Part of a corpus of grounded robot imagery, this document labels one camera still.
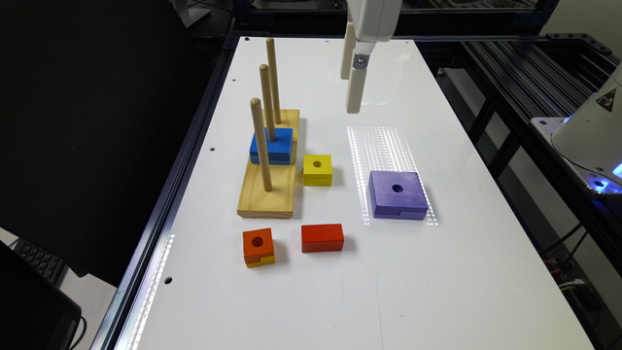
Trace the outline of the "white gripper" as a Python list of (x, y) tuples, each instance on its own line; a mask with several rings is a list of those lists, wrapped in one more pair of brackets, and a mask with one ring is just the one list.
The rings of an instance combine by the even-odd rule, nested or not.
[(347, 0), (351, 21), (347, 22), (344, 36), (340, 78), (349, 83), (346, 98), (348, 114), (357, 114), (361, 109), (374, 42), (388, 42), (393, 37), (401, 3), (401, 0)]

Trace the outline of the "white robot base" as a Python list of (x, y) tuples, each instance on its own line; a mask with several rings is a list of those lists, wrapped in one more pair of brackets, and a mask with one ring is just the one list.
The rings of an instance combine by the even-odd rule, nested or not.
[(533, 118), (531, 124), (588, 193), (621, 196), (620, 68), (571, 116)]

